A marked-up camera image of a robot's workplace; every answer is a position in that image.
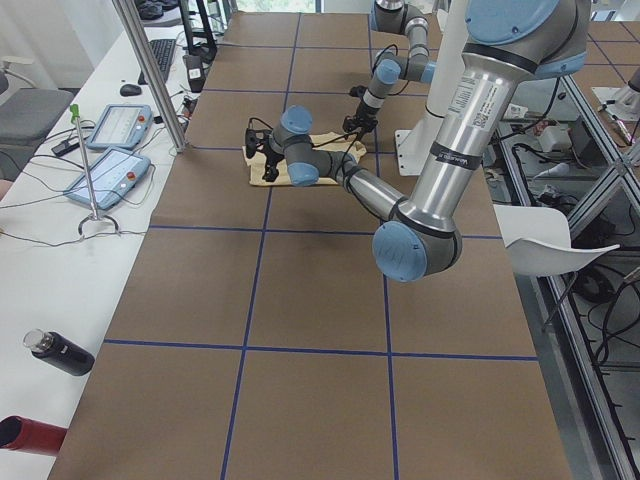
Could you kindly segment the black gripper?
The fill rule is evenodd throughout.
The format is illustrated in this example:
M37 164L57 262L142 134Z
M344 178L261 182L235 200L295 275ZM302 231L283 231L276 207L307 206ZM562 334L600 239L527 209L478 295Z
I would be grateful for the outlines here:
M265 182L274 182L279 176L277 165L284 159L281 151L276 151L271 146L271 130L253 129L245 130L245 153L248 159L252 159L257 153L266 157L265 170L262 179Z
M370 133L378 124L377 113L379 108L372 107L365 102L360 102L356 112L352 116L346 116L342 129L345 133L358 131L361 135Z

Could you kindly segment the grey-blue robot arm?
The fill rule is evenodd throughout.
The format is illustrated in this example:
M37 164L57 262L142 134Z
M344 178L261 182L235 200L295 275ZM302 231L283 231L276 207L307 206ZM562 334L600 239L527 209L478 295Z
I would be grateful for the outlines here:
M347 134L356 132L358 139L377 126L377 113L399 80L430 83L436 66L429 60L428 21L417 7L405 1L374 1L370 27L382 33L404 35L409 45L405 56L394 51L393 45L379 51L369 84L350 90L349 95L358 97L359 104L352 116L345 117L342 128Z
M372 249L388 278L412 282L444 271L462 251L454 211L518 85L578 71L589 16L586 1L470 2L462 19L464 70L410 195L361 167L350 151L318 149L302 106L289 107L275 125L248 129L246 154L265 156L270 182L284 163L296 187L322 178L342 185L381 222Z

